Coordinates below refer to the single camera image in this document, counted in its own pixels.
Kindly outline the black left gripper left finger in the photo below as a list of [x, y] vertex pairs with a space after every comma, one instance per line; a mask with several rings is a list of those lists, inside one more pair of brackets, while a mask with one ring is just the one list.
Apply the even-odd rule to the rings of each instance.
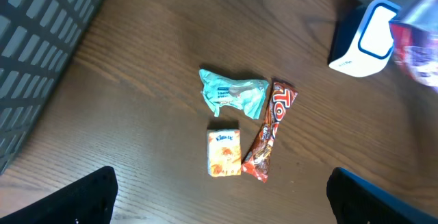
[[51, 195], [1, 218], [1, 224], [110, 224], [118, 183], [104, 166]]

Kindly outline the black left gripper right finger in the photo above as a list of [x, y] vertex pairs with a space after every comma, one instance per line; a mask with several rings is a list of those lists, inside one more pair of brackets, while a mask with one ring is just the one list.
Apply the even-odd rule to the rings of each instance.
[[437, 218], [342, 167], [333, 169], [327, 181], [326, 196], [338, 223], [437, 224]]

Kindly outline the red Toto snack wrapper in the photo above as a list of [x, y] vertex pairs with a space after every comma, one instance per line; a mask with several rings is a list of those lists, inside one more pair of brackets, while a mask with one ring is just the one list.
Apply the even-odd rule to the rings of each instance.
[[279, 124], [297, 95], [293, 86], [282, 82], [273, 83], [263, 123], [243, 159], [241, 170], [263, 183], [268, 180], [270, 158]]

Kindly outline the orange Kleenex tissue pack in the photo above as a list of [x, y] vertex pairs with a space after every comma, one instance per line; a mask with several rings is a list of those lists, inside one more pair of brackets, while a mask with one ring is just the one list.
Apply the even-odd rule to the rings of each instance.
[[241, 175], [240, 130], [207, 130], [207, 169], [212, 177]]

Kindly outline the mint green packet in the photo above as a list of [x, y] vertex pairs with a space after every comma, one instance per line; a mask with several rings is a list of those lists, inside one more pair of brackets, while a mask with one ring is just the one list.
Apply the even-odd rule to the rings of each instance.
[[221, 107], [231, 106], [251, 119], [259, 118], [269, 87], [268, 81], [234, 80], [205, 69], [198, 73], [203, 83], [202, 96], [215, 117], [219, 117]]

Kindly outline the purple Carefree pad pack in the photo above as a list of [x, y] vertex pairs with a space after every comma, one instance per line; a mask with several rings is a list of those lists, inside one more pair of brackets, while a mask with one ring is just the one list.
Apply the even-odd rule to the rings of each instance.
[[414, 0], [389, 22], [395, 63], [413, 80], [437, 89], [437, 0]]

